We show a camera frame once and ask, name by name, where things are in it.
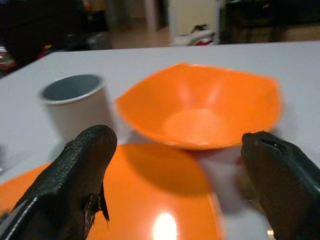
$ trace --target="floor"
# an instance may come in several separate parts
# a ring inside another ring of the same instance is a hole
[[[135,23],[133,26],[112,33],[114,49],[157,48],[168,47],[170,44],[169,27],[157,32],[149,32],[145,23]]]
[[[237,34],[237,43],[246,42],[246,30]],[[271,28],[257,28],[252,31],[251,43],[267,43]],[[290,26],[283,34],[282,42],[320,40],[320,24]],[[168,47],[171,42],[169,27],[149,32],[145,22],[135,22],[131,27],[112,34],[114,49]]]

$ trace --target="dark background object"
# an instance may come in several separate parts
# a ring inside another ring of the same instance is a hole
[[[319,0],[227,0],[222,10],[224,20],[221,43],[237,43],[237,30],[247,30],[250,43],[252,29],[271,27],[269,42],[279,42],[288,26],[320,23]]]
[[[0,34],[22,67],[37,59],[45,45],[62,45],[68,34],[83,32],[76,0],[25,0],[0,4]]]
[[[320,239],[320,169],[295,145],[246,133],[241,156],[277,240]]]
[[[108,31],[105,12],[87,12],[81,0],[0,1],[0,37],[18,67],[35,61],[47,45],[90,50],[87,39],[92,33]]]
[[[2,215],[0,216],[0,224],[2,224],[8,216],[9,212],[2,213]]]

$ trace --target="orange bowl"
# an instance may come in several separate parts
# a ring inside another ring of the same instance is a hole
[[[142,135],[202,150],[240,145],[243,133],[270,130],[281,97],[273,78],[180,63],[136,84],[116,105]]]

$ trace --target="white table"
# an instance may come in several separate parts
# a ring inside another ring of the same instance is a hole
[[[37,100],[45,85],[65,76],[99,74],[108,79],[114,100],[148,75],[179,62],[277,78],[284,113],[276,134],[300,146],[320,166],[320,42],[59,52],[0,80],[0,145],[6,146],[6,161],[19,160],[0,176],[0,183],[53,160],[61,150],[60,138]],[[116,132],[119,143],[146,141],[120,118]],[[266,220],[243,201],[234,184],[239,155],[235,147],[196,156],[216,190],[226,239],[267,240]]]

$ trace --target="wall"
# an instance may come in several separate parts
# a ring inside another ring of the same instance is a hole
[[[216,0],[170,0],[177,35],[188,35],[195,25],[216,29]]]
[[[127,0],[129,5],[129,16],[133,19],[146,18],[144,0]]]

